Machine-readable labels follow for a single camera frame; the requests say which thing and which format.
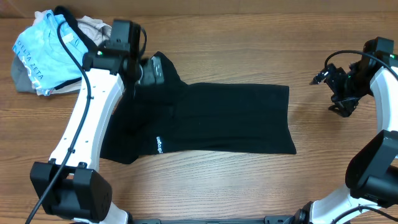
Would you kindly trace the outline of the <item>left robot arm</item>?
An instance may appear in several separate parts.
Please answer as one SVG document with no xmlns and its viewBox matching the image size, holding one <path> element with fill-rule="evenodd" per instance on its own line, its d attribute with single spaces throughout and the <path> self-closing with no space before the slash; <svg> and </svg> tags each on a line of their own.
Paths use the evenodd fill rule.
<svg viewBox="0 0 398 224">
<path fill-rule="evenodd" d="M 87 52 L 82 62 L 71 59 L 82 74 L 80 92 L 66 130 L 47 162 L 35 162 L 30 180 L 39 208 L 73 223 L 132 223 L 132 215 L 113 203 L 111 185 L 99 174 L 101 146 L 113 109 L 127 86 L 143 81 L 160 84 L 160 62 L 149 72 L 141 65 L 146 31 L 139 24 L 114 20 L 111 36 Z"/>
</svg>

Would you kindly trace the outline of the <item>black polo shirt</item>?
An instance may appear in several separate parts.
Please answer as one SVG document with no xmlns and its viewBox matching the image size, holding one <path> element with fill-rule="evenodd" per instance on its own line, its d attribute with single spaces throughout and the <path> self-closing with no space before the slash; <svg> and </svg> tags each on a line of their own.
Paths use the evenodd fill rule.
<svg viewBox="0 0 398 224">
<path fill-rule="evenodd" d="M 100 156 L 131 164 L 140 156 L 199 150 L 295 154 L 282 85 L 183 82 L 161 52 L 164 82 L 125 91 Z"/>
</svg>

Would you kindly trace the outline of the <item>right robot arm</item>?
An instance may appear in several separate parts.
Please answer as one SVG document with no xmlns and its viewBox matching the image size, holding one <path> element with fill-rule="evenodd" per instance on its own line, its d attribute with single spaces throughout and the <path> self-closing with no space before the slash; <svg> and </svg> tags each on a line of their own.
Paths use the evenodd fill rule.
<svg viewBox="0 0 398 224">
<path fill-rule="evenodd" d="M 382 211 L 397 204 L 397 54 L 394 41 L 376 37 L 364 44 L 361 60 L 349 71 L 329 61 L 312 80 L 326 83 L 333 95 L 331 111 L 346 118 L 359 100 L 371 95 L 375 100 L 377 134 L 350 161 L 345 184 L 327 197 L 307 203 L 295 215 L 265 217 L 265 223 L 317 224 L 349 223 L 366 213 L 378 213 L 392 221 L 397 218 Z"/>
</svg>

